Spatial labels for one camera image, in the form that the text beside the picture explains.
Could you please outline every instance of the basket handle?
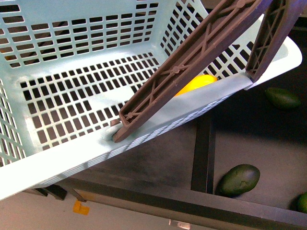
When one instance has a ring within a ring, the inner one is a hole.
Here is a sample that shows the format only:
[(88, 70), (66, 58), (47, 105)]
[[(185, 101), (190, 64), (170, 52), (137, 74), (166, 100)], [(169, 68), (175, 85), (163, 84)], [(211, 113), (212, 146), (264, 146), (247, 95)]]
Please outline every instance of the basket handle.
[[(291, 5), (294, 0), (288, 1), (288, 5)], [(271, 2), (272, 0), (221, 1), (122, 107), (119, 117), (123, 127), (114, 134), (113, 140), (124, 140), (144, 124), (241, 36)]]
[(273, 0), (265, 13), (246, 65), (253, 82), (259, 80), (290, 33), (306, 0)]

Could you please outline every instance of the yellow fruit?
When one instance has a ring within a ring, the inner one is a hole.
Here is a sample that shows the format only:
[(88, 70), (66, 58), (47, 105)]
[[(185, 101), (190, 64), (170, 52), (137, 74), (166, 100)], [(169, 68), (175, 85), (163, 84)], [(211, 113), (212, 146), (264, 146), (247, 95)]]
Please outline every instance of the yellow fruit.
[(191, 80), (182, 90), (180, 90), (175, 96), (184, 94), (186, 92), (198, 89), (202, 86), (211, 84), (213, 82), (217, 81), (217, 78), (214, 76), (211, 76), (209, 74), (199, 75), (195, 77), (193, 80)]

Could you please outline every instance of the light blue basket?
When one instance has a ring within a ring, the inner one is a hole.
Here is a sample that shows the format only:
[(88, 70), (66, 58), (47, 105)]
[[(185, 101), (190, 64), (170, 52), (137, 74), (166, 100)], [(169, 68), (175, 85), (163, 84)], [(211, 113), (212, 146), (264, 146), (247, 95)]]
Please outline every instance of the light blue basket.
[(0, 198), (55, 183), (300, 64), (287, 38), (260, 81), (244, 76), (258, 20), (204, 69), (219, 81), (172, 99), (127, 140), (103, 140), (207, 15), (199, 0), (0, 1)]

